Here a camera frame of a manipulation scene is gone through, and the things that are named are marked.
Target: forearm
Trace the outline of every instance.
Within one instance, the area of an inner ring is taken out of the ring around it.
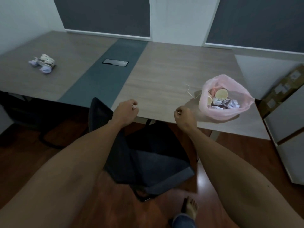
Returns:
[[[299,215],[252,165],[198,129],[189,136],[224,208],[240,227],[303,226]]]
[[[52,157],[0,211],[0,226],[69,225],[90,194],[120,129],[110,121]]]

